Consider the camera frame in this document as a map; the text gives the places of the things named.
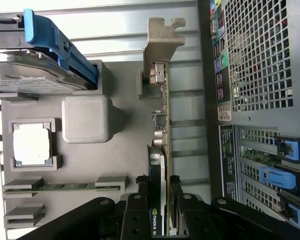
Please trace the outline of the grey parts rack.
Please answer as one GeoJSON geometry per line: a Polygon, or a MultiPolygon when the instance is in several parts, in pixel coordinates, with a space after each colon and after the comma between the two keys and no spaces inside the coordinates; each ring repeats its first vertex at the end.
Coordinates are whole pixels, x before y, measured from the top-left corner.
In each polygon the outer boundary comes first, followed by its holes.
{"type": "Polygon", "coordinates": [[[58,190],[38,193],[26,198],[3,198],[3,185],[16,179],[43,178],[52,184],[84,184],[99,177],[122,177],[128,180],[127,191],[137,185],[135,178],[147,171],[147,145],[152,142],[154,125],[152,110],[156,99],[138,99],[137,78],[140,61],[103,62],[101,64],[104,93],[109,96],[118,116],[123,119],[123,130],[105,143],[69,144],[62,137],[63,95],[44,95],[38,101],[13,103],[2,101],[0,107],[0,240],[8,239],[4,216],[22,204],[43,204],[46,224],[62,214],[100,196],[117,200],[117,190],[58,190]],[[56,132],[52,135],[54,151],[61,156],[62,166],[57,170],[13,172],[13,137],[9,132],[11,120],[55,119],[56,132]]]}

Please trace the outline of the silver CPU chip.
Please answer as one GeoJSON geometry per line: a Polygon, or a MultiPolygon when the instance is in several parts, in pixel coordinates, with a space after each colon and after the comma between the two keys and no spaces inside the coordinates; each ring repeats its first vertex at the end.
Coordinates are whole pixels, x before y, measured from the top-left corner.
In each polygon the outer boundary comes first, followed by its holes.
{"type": "Polygon", "coordinates": [[[13,131],[16,167],[45,165],[50,159],[50,132],[43,123],[20,124],[13,131]]]}

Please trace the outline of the blue disk caddy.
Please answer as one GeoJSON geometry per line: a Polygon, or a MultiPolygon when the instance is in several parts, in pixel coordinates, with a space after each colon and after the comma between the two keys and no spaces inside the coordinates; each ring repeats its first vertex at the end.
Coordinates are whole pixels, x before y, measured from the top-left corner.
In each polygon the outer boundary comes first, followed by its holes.
{"type": "Polygon", "coordinates": [[[23,23],[28,44],[42,50],[59,68],[79,76],[90,89],[98,88],[98,68],[84,57],[51,19],[26,8],[23,10],[23,23]]]}

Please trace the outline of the silver hard disk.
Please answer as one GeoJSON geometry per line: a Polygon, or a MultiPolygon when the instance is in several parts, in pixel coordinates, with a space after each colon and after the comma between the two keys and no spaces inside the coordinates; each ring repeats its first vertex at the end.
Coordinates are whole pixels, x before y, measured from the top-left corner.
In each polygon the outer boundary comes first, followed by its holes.
{"type": "Polygon", "coordinates": [[[23,15],[0,18],[0,92],[40,96],[94,90],[26,42],[23,15]]]}

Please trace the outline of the black open PC case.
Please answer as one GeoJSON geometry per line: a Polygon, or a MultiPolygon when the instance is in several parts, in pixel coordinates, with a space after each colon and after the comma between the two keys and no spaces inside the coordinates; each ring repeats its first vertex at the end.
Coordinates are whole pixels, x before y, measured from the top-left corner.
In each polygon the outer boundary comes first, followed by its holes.
{"type": "Polygon", "coordinates": [[[290,222],[300,206],[300,0],[196,0],[211,196],[290,222]],[[260,181],[260,168],[296,176],[284,189],[260,181]]]}

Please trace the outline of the blue case latch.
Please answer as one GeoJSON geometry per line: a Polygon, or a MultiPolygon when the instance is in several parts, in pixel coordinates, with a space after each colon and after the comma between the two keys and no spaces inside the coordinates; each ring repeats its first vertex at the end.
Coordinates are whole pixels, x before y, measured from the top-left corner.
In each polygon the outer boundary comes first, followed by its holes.
{"type": "Polygon", "coordinates": [[[297,140],[284,140],[280,144],[281,154],[284,158],[300,163],[300,148],[297,140]]]}
{"type": "Polygon", "coordinates": [[[300,229],[300,206],[289,203],[288,208],[291,210],[292,214],[292,216],[289,217],[290,222],[300,229]]]}
{"type": "Polygon", "coordinates": [[[281,189],[293,190],[297,186],[297,178],[294,174],[269,166],[259,169],[260,181],[267,185],[271,184],[281,189]]]}

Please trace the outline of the loose green RAM stick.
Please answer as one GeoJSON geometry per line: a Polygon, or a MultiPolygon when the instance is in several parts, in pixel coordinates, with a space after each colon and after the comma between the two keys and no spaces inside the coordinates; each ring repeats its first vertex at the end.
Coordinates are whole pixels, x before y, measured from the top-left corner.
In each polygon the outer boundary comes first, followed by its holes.
{"type": "Polygon", "coordinates": [[[7,189],[5,194],[21,193],[45,193],[45,192],[69,192],[69,191],[120,191],[119,185],[98,185],[95,183],[47,183],[33,187],[32,189],[7,189]]]}

